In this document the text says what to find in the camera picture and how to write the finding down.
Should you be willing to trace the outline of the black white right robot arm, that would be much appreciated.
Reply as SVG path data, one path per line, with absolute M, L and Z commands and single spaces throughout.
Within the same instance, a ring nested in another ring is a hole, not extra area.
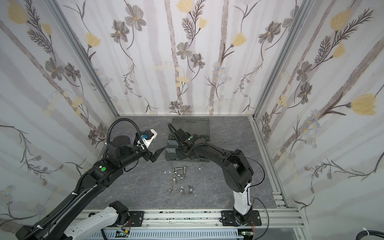
M 177 141 L 176 154 L 180 160 L 203 157 L 222 169 L 225 182 L 234 193 L 234 219 L 237 225 L 245 225 L 253 211 L 248 190 L 254 171 L 244 153 L 239 149 L 230 151 L 214 146 L 199 135 L 177 130 L 170 123 L 168 127 Z

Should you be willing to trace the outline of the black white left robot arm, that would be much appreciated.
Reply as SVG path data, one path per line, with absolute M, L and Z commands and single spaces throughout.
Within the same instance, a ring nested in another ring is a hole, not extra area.
M 75 189 L 49 214 L 31 227 L 23 226 L 16 232 L 19 240 L 74 240 L 78 230 L 70 227 L 75 218 L 100 193 L 108 188 L 123 173 L 126 166 L 144 158 L 155 162 L 161 152 L 149 151 L 157 137 L 150 129 L 136 134 L 131 142 L 128 136 L 117 136 L 106 144 L 102 158 L 78 180 Z

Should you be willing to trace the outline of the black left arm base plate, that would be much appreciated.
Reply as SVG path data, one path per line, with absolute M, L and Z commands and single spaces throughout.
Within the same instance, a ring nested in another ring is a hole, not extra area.
M 141 227 L 144 220 L 144 211 L 129 211 L 128 227 Z

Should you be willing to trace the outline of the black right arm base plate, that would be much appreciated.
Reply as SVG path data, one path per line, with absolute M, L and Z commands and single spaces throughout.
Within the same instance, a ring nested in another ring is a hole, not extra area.
M 259 211 L 250 210 L 245 215 L 241 215 L 235 210 L 221 211 L 220 222 L 223 227 L 259 227 L 262 220 Z

